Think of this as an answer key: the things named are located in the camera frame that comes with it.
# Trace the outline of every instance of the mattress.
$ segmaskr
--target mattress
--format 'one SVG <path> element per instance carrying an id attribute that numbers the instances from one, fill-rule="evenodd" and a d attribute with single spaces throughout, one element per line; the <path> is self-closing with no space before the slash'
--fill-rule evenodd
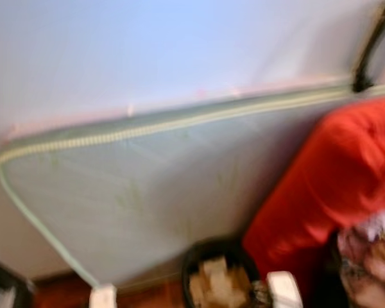
<path id="1" fill-rule="evenodd" d="M 90 285 L 143 285 L 177 275 L 196 241 L 242 231 L 317 120 L 356 99 L 336 86 L 20 137 L 0 180 Z"/>

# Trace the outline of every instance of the black object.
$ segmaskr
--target black object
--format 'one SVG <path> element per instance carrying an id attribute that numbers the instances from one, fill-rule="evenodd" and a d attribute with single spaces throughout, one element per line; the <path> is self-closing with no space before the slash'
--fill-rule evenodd
<path id="1" fill-rule="evenodd" d="M 384 36 L 385 4 L 383 4 L 383 8 L 381 8 L 381 15 L 370 35 L 368 42 L 366 43 L 364 51 L 359 57 L 359 61 L 354 72 L 354 83 L 352 84 L 352 90 L 354 92 L 362 92 L 373 86 L 373 82 L 367 76 L 368 64 L 375 48 L 379 45 L 379 42 Z"/>
<path id="2" fill-rule="evenodd" d="M 13 308 L 29 308 L 33 305 L 33 294 L 23 279 L 0 266 L 0 289 L 3 291 L 15 289 Z"/>
<path id="3" fill-rule="evenodd" d="M 251 282 L 260 280 L 257 266 L 242 248 L 239 240 L 213 239 L 195 244 L 186 254 L 182 266 L 182 291 L 186 308 L 194 308 L 194 302 L 189 290 L 189 277 L 198 272 L 199 263 L 225 256 L 227 266 L 243 266 Z"/>

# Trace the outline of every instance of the black handle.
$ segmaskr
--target black handle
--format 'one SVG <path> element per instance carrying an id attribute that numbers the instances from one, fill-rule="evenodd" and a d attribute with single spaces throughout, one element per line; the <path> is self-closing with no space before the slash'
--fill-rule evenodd
<path id="1" fill-rule="evenodd" d="M 370 77 L 367 75 L 368 64 L 370 58 L 375 51 L 375 48 L 379 45 L 379 42 L 385 36 L 385 4 L 381 8 L 381 14 L 378 21 L 365 45 L 364 51 L 359 57 L 359 61 L 354 70 L 354 82 L 352 84 L 352 90 L 356 92 L 365 91 L 367 88 L 373 85 Z"/>

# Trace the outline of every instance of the black trash can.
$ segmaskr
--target black trash can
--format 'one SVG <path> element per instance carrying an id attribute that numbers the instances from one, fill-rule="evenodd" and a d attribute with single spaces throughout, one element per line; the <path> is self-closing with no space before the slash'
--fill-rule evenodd
<path id="1" fill-rule="evenodd" d="M 189 290 L 189 277 L 198 272 L 199 263 L 224 256 L 228 268 L 242 266 L 250 282 L 260 280 L 255 263 L 237 239 L 209 239 L 195 244 L 185 255 L 182 266 L 182 289 L 186 308 L 194 308 Z"/>

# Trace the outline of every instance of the wooden floor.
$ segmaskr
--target wooden floor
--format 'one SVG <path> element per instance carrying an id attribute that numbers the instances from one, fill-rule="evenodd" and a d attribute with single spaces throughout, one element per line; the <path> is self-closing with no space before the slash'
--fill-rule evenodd
<path id="1" fill-rule="evenodd" d="M 90 287 L 77 276 L 38 284 L 34 308 L 86 308 Z M 184 308 L 179 282 L 117 297 L 117 308 Z"/>

